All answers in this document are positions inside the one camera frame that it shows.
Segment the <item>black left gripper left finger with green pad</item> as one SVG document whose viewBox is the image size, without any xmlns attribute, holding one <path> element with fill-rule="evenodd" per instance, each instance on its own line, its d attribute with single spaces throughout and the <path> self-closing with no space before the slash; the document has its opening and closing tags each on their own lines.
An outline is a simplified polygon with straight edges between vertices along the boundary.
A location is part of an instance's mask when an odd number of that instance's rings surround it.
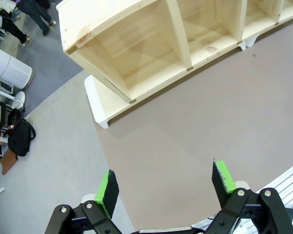
<svg viewBox="0 0 293 234">
<path fill-rule="evenodd" d="M 47 225 L 46 234 L 120 234 L 112 221 L 119 195 L 119 185 L 113 170 L 109 169 L 93 199 L 72 208 L 61 204 L 55 207 Z"/>
</svg>

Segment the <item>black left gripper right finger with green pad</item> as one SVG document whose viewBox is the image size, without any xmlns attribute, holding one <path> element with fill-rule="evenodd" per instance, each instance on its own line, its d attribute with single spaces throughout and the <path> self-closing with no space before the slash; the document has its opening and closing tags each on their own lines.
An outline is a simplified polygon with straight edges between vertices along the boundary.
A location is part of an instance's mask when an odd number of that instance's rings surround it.
<svg viewBox="0 0 293 234">
<path fill-rule="evenodd" d="M 293 234 L 292 219 L 275 188 L 255 193 L 238 187 L 222 160 L 213 162 L 211 179 L 221 210 L 205 233 L 231 234 L 242 219 L 247 219 L 259 234 Z"/>
</svg>

